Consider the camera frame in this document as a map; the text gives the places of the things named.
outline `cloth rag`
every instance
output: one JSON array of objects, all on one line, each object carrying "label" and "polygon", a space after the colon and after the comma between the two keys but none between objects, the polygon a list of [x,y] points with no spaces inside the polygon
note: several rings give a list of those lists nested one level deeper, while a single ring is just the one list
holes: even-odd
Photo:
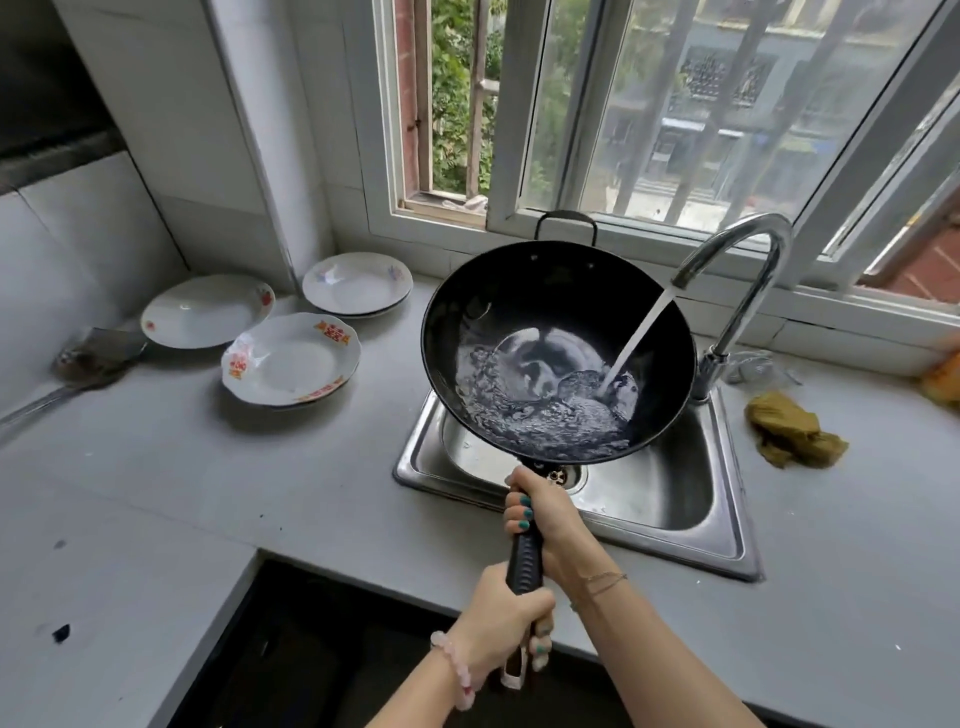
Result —
[{"label": "cloth rag", "polygon": [[850,446],[846,440],[820,429],[820,421],[783,392],[766,392],[747,402],[747,421],[760,439],[756,449],[777,468],[791,460],[810,468],[829,468]]}]

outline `black wok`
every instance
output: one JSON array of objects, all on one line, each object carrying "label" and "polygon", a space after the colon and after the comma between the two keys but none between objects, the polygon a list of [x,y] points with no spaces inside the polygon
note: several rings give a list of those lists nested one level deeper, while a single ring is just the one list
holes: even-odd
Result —
[{"label": "black wok", "polygon": [[[596,244],[586,215],[557,211],[540,222],[547,217],[590,223]],[[461,425],[540,474],[623,457],[674,422],[696,372],[693,336],[671,303],[601,402],[587,396],[662,290],[593,246],[533,240],[497,248],[434,293],[421,332],[427,376]],[[542,584],[540,545],[535,523],[515,538],[507,578],[517,594]]]}]

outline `hand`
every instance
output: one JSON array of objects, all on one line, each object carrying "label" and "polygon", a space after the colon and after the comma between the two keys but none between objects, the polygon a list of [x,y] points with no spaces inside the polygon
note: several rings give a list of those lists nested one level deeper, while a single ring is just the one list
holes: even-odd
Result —
[{"label": "hand", "polygon": [[534,624],[535,635],[526,645],[534,670],[541,670],[549,656],[553,608],[557,601],[546,587],[517,596],[507,586],[507,565],[486,567],[473,599],[449,638],[459,658],[467,663],[474,686],[507,662]]},{"label": "hand", "polygon": [[507,533],[523,533],[536,513],[543,535],[543,571],[567,596],[580,596],[583,579],[617,570],[616,564],[591,534],[566,490],[517,466],[507,477],[510,493],[503,512]]}]

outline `faucet spout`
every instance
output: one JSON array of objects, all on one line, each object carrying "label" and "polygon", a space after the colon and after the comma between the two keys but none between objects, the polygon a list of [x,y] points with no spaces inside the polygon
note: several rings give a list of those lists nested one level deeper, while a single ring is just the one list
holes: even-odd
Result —
[{"label": "faucet spout", "polygon": [[723,372],[730,348],[750,323],[767,291],[780,274],[790,245],[793,243],[793,226],[783,215],[776,212],[764,212],[745,217],[709,238],[684,261],[680,270],[670,281],[675,288],[685,290],[718,255],[741,240],[763,232],[770,235],[770,251],[760,268],[759,275],[751,284],[743,301],[733,310],[733,315],[720,333],[716,344],[704,352],[697,364],[697,373],[690,392],[690,398],[695,403],[702,404],[709,398],[710,390]]}]

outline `stainless steel sink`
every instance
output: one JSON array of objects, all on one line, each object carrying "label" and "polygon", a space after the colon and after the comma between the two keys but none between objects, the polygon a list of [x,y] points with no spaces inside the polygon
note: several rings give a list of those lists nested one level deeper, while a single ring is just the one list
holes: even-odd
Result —
[{"label": "stainless steel sink", "polygon": [[[503,479],[515,465],[448,417],[431,392],[394,475],[403,485],[499,510]],[[687,408],[649,447],[567,469],[564,486],[603,541],[738,579],[763,577],[719,392]]]}]

